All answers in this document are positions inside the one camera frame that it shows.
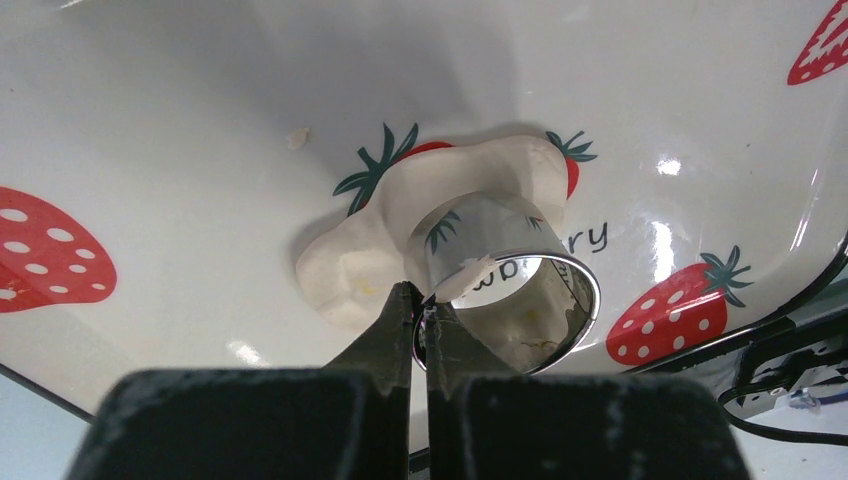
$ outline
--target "black cable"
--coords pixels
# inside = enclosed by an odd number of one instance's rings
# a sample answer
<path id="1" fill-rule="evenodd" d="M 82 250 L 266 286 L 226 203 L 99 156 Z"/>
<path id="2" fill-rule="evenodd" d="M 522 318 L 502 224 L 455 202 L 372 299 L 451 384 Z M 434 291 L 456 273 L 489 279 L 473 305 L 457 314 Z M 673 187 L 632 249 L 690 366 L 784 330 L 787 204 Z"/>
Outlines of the black cable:
<path id="1" fill-rule="evenodd" d="M 796 430 L 784 430 L 782 428 L 758 425 L 756 423 L 751 423 L 746 420 L 742 420 L 736 415 L 730 413 L 730 411 L 728 411 L 727 408 L 724 407 L 729 402 L 732 402 L 745 395 L 763 393 L 769 390 L 773 390 L 775 388 L 785 388 L 786 382 L 787 379 L 784 377 L 773 377 L 762 382 L 731 388 L 730 390 L 727 390 L 726 392 L 722 393 L 718 397 L 718 401 L 722 405 L 722 408 L 724 408 L 724 413 L 727 415 L 727 420 L 730 422 L 730 424 L 750 434 L 757 435 L 763 438 L 768 438 L 771 440 L 777 440 L 779 442 L 815 443 L 822 445 L 837 445 L 841 447 L 848 447 L 848 435 L 839 435 L 835 433 L 801 432 Z"/>

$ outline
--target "strawberry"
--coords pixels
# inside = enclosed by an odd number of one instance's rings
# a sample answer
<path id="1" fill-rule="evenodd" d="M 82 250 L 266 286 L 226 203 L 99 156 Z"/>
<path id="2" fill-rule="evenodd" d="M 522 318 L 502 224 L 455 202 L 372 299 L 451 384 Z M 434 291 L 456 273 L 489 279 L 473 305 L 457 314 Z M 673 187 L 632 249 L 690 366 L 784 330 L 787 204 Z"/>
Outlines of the strawberry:
<path id="1" fill-rule="evenodd" d="M 453 145 L 445 142 L 429 142 L 421 144 L 415 148 L 415 141 L 418 140 L 418 124 L 413 124 L 412 129 L 406 135 L 406 138 L 401 142 L 397 150 L 395 150 L 395 135 L 392 130 L 383 124 L 383 154 L 380 156 L 380 161 L 374 160 L 368 153 L 365 147 L 357 151 L 359 158 L 366 166 L 366 170 L 354 173 L 342 180 L 336 189 L 333 191 L 333 196 L 341 195 L 347 191 L 358 189 L 350 208 L 347 211 L 348 216 L 353 215 L 368 204 L 374 190 L 377 189 L 377 183 L 383 178 L 383 174 L 392 165 L 401 160 L 411 157 L 416 153 L 435 150 L 438 148 L 452 147 Z"/>
<path id="2" fill-rule="evenodd" d="M 580 177 L 580 167 L 577 164 L 598 158 L 597 155 L 589 155 L 586 153 L 586 150 L 592 146 L 592 142 L 586 142 L 576 147 L 571 146 L 571 143 L 574 142 L 574 140 L 577 140 L 577 137 L 583 135 L 583 133 L 584 132 L 581 130 L 577 133 L 577 135 L 571 137 L 571 140 L 563 144 L 562 138 L 560 138 L 559 135 L 554 132 L 545 132 L 548 136 L 548 140 L 554 144 L 554 146 L 557 147 L 565 157 L 565 167 L 568 169 L 568 190 L 565 198 L 571 198 L 571 194 L 574 192 L 574 189 L 577 188 L 577 179 Z"/>
<path id="3" fill-rule="evenodd" d="M 690 265 L 654 285 L 624 312 L 607 334 L 607 352 L 624 365 L 641 365 L 720 335 L 727 326 L 727 305 L 745 306 L 734 288 L 751 285 L 733 278 L 751 267 L 736 269 L 739 247 L 727 262 L 702 253 L 703 263 Z"/>
<path id="4" fill-rule="evenodd" d="M 839 0 L 795 60 L 786 83 L 809 82 L 848 63 L 848 0 Z"/>
<path id="5" fill-rule="evenodd" d="M 73 218 L 0 187 L 0 313 L 99 302 L 116 283 L 106 250 Z"/>

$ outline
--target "strawberry patterned table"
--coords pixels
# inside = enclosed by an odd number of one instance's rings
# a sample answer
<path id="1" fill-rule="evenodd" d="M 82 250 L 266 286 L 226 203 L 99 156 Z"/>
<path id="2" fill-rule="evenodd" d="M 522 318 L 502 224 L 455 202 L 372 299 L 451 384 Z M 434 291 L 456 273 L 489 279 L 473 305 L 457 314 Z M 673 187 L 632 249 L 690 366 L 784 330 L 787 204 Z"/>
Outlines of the strawberry patterned table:
<path id="1" fill-rule="evenodd" d="M 603 291 L 559 372 L 721 343 L 844 265 L 848 0 L 339 3 L 4 7 L 0 363 L 89 412 L 137 369 L 321 365 L 357 332 L 301 252 L 398 162 L 513 134 L 562 152 Z"/>

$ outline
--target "shiny metal cylinder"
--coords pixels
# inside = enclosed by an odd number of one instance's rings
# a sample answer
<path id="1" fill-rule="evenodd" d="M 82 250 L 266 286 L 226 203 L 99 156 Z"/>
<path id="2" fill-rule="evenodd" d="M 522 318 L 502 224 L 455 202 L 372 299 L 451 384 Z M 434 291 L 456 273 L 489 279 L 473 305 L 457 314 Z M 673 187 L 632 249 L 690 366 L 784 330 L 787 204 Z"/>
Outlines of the shiny metal cylinder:
<path id="1" fill-rule="evenodd" d="M 586 335 L 600 309 L 592 272 L 531 202 L 497 193 L 453 199 L 416 227 L 407 262 L 426 265 L 425 298 L 516 370 L 542 372 Z M 416 329 L 416 361 L 422 346 Z"/>

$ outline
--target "dough crumb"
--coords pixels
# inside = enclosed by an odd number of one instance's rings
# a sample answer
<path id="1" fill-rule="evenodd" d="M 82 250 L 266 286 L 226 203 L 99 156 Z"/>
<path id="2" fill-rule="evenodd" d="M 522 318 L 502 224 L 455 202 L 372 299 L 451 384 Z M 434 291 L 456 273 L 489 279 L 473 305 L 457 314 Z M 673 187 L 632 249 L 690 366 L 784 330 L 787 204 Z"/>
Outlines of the dough crumb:
<path id="1" fill-rule="evenodd" d="M 309 139 L 309 128 L 298 128 L 292 133 L 286 135 L 286 141 L 288 142 L 289 150 L 300 150 L 306 145 L 306 141 Z"/>

